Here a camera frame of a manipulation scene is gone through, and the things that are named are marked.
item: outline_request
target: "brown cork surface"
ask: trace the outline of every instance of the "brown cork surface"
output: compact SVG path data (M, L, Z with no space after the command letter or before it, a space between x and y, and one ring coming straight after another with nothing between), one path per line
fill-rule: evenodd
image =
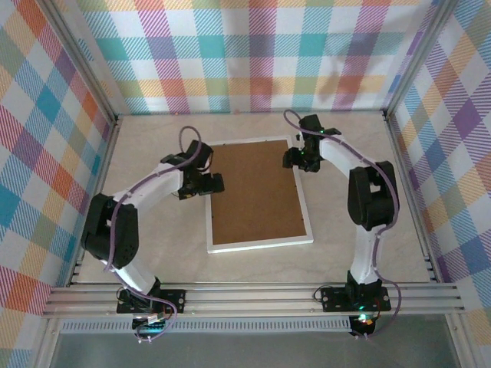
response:
M287 149L286 140L213 147L211 172L225 183L211 196L214 245L306 235Z

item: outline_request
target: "colorful plaid pattern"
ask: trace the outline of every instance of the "colorful plaid pattern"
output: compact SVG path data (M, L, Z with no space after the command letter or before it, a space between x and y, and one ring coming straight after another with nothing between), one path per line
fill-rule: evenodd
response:
M0 366L23 367L110 126L34 0L0 0L0 45Z
M135 114L380 109L438 1L77 3Z
M491 366L490 0L459 1L396 115L431 247Z

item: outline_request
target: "plaid wall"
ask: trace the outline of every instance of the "plaid wall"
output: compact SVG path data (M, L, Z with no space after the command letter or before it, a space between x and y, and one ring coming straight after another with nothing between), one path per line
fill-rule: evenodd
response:
M439 2L64 1L133 114L379 110Z
M460 0L396 115L431 246L491 366L491 0Z
M0 45L0 367L23 367L110 127L34 0L0 0Z

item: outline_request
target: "metal grate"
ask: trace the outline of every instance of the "metal grate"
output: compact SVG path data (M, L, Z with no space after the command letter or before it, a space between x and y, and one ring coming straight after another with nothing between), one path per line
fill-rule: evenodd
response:
M348 317L270 317L270 318L186 318L171 327L174 333L274 333L274 332L346 332L350 331ZM131 332L127 318L65 320L63 334L116 334Z

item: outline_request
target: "cork board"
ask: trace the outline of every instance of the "cork board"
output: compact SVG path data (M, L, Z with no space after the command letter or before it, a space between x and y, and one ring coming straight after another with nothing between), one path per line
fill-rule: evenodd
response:
M209 253L313 242L298 170L282 167L289 137L211 145L226 190L207 201Z

